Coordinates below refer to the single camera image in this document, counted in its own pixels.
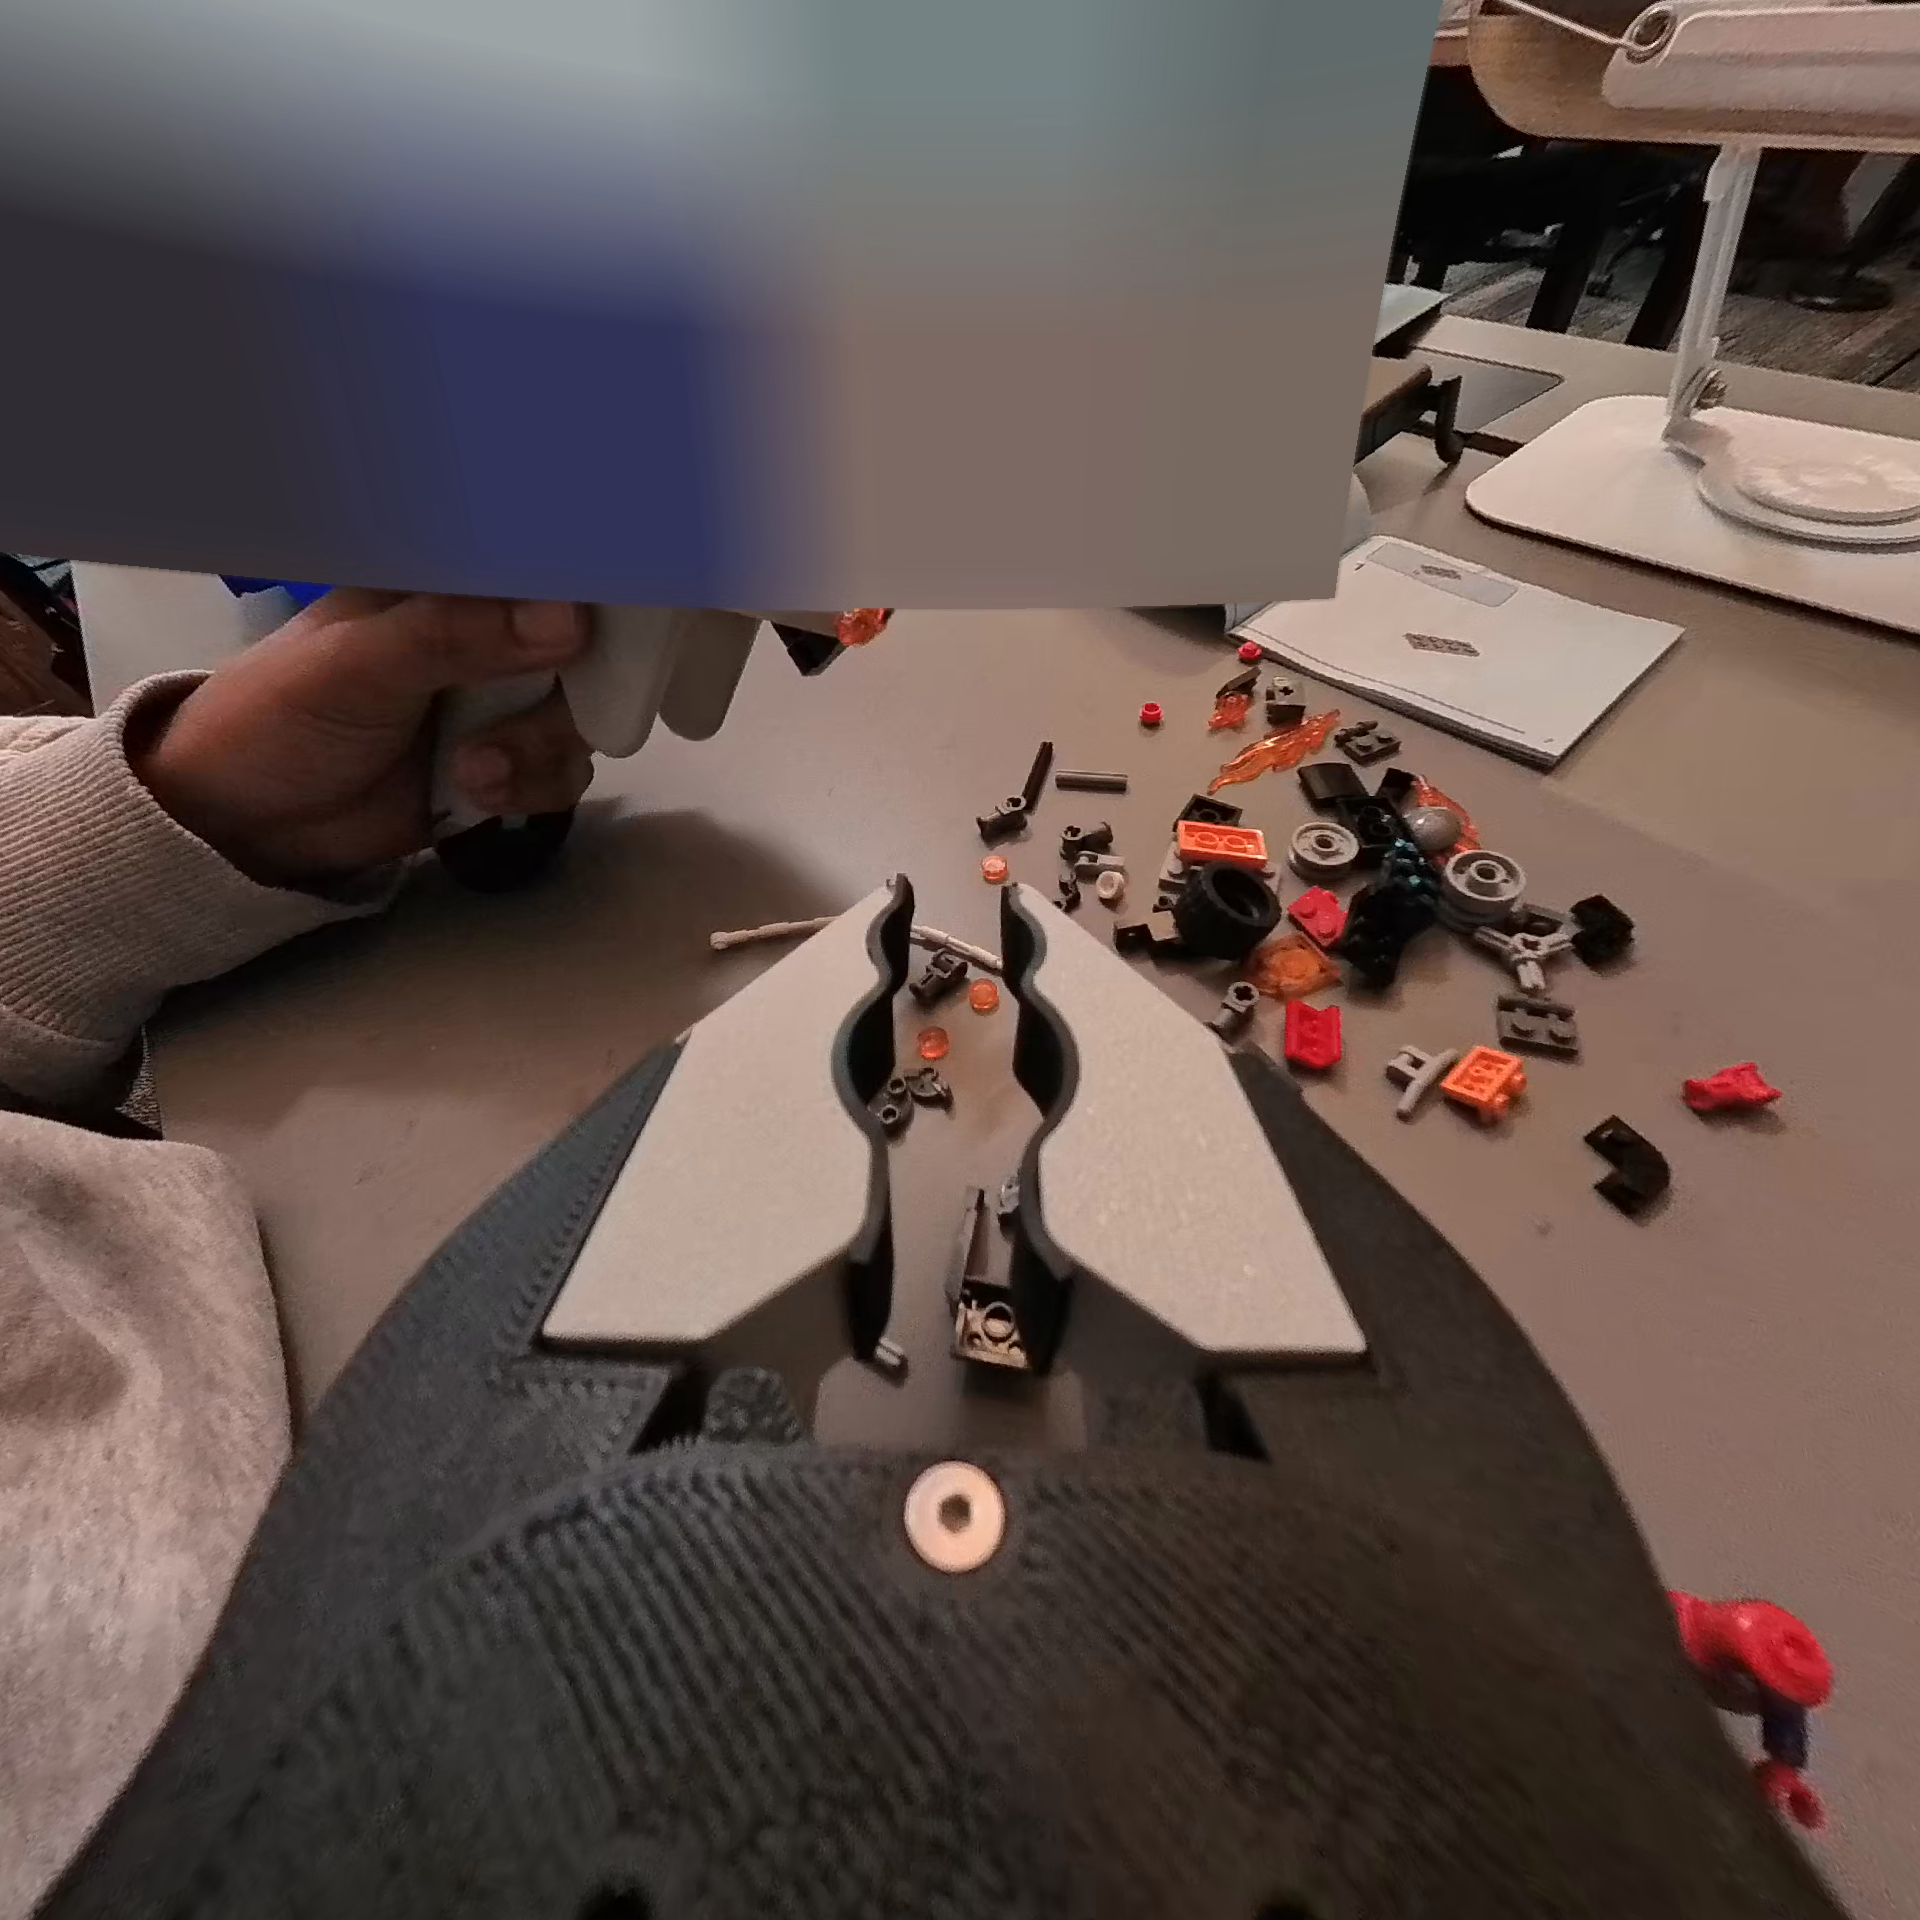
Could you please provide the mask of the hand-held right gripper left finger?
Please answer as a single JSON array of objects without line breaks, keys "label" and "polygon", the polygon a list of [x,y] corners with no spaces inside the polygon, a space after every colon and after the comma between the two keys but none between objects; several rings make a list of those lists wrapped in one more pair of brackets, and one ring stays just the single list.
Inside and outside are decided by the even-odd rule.
[{"label": "hand-held right gripper left finger", "polygon": [[546,1309],[546,1347],[876,1355],[895,1264],[881,1104],[913,903],[887,875],[686,1030]]}]

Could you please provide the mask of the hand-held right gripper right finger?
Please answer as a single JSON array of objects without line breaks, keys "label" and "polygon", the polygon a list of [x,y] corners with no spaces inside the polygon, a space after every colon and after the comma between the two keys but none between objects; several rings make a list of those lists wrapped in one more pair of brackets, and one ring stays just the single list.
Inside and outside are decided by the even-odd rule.
[{"label": "hand-held right gripper right finger", "polygon": [[999,959],[1034,1112],[1008,1270],[1030,1367],[1362,1361],[1244,1055],[1026,882],[999,897]]}]

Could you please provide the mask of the flame head lego minifigure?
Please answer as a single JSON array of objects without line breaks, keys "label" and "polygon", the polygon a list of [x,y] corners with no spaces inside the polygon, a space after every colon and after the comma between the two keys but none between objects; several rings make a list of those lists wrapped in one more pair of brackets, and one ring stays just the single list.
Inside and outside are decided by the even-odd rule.
[{"label": "flame head lego minifigure", "polygon": [[795,672],[804,677],[815,677],[846,652],[863,648],[881,635],[893,620],[893,610],[779,610],[759,617],[779,637]]}]

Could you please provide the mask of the person's left forearm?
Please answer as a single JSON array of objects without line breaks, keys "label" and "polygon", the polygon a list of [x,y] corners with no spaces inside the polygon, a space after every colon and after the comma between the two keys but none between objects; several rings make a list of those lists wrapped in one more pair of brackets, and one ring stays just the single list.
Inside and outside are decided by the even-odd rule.
[{"label": "person's left forearm", "polygon": [[157,803],[131,747],[204,673],[131,684],[95,717],[3,720],[1,1089],[8,1112],[116,1104],[162,1002],[395,900],[404,861],[263,883]]}]

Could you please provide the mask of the pile of loose lego pieces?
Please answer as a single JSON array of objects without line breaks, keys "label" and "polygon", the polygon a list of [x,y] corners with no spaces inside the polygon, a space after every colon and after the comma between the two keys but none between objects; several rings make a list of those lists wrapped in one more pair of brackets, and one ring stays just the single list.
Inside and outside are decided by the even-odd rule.
[{"label": "pile of loose lego pieces", "polygon": [[1576,1205],[1628,1221],[1762,1236],[1785,1216],[1774,1180],[1777,1087],[1753,1062],[1681,1071],[1651,1013],[1620,995],[1656,957],[1604,891],[1537,896],[1482,846],[1450,797],[1399,766],[1397,731],[1319,711],[1278,684],[1262,736],[1217,771],[1148,742],[1133,763],[1036,755],[979,814],[979,883],[1019,880],[1057,846],[1062,913],[1156,979],[1220,991],[1211,1030],[1258,1051],[1319,1117],[1386,1123],[1369,1160],[1414,1173],[1459,1225],[1488,1212],[1548,1236]]}]

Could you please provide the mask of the lego instruction booklet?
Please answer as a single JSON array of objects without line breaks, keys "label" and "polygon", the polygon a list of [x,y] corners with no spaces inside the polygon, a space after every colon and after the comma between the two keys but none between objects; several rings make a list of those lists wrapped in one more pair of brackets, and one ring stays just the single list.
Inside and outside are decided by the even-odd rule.
[{"label": "lego instruction booklet", "polygon": [[1550,770],[1683,631],[1375,535],[1341,558],[1331,598],[1272,601],[1232,634],[1319,684]]}]

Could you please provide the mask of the red blue lego minifigure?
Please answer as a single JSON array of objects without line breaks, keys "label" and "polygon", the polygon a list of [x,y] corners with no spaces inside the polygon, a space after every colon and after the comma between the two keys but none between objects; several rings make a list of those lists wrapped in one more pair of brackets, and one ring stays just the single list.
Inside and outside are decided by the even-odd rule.
[{"label": "red blue lego minifigure", "polygon": [[1812,1626],[1755,1595],[1665,1600],[1692,1671],[1724,1716],[1749,1719],[1757,1752],[1749,1777],[1764,1801],[1803,1833],[1820,1833],[1828,1810],[1809,1776],[1812,1719],[1833,1696],[1833,1664]]}]

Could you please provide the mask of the person's left hand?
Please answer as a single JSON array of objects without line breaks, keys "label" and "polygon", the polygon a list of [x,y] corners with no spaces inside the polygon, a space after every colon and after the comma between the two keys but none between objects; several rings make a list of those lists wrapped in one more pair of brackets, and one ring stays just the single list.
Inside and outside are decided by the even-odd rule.
[{"label": "person's left hand", "polygon": [[588,635],[571,601],[334,587],[130,722],[126,758],[230,866],[314,890],[427,848],[445,695],[549,687]]}]

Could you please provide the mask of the person's grey sweater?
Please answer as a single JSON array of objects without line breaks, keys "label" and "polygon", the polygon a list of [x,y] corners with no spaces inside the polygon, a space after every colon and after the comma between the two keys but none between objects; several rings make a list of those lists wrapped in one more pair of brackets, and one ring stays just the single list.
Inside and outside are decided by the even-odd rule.
[{"label": "person's grey sweater", "polygon": [[3,1116],[3,1915],[33,1911],[171,1716],[287,1452],[228,1163]]}]

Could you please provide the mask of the white tablet stand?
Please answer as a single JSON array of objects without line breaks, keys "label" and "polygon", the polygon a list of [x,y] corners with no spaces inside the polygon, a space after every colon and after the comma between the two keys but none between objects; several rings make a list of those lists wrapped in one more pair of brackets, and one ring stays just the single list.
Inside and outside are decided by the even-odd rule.
[{"label": "white tablet stand", "polygon": [[1596,99],[1548,116],[1484,95],[1519,131],[1711,149],[1668,389],[1577,405],[1473,479],[1468,508],[1507,531],[1911,637],[1916,441],[1732,405],[1717,332],[1765,149],[1916,155],[1918,8],[1632,8]]}]

